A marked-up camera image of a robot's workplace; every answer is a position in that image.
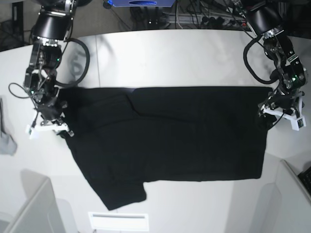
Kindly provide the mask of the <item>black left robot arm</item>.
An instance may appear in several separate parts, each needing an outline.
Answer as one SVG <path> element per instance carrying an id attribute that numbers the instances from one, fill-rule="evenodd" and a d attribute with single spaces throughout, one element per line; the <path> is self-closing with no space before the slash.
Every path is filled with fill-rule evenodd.
<path id="1" fill-rule="evenodd" d="M 233 1 L 233 4 L 256 35 L 243 51 L 246 68 L 261 84 L 270 85 L 278 82 L 277 87 L 259 104 L 256 115 L 259 127 L 268 131 L 284 118 L 290 121 L 293 130 L 299 131 L 306 126 L 302 114 L 305 93 L 301 88 L 307 84 L 308 73 L 282 27 L 279 12 L 266 0 L 250 7 L 244 6 L 240 0 Z M 275 65 L 269 80 L 261 79 L 248 62 L 249 50 L 261 40 L 264 53 Z"/>

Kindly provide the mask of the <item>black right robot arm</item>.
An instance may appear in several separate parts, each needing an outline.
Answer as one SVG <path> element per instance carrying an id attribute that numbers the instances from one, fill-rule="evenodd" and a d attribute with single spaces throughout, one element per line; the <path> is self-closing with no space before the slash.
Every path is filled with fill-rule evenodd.
<path id="1" fill-rule="evenodd" d="M 64 121 L 65 101 L 58 99 L 57 68 L 62 60 L 60 42 L 69 39 L 77 2 L 75 0 L 41 0 L 41 10 L 33 30 L 33 49 L 26 69 L 23 89 L 35 107 L 35 116 L 26 133 L 34 137 L 43 131 L 74 133 Z"/>

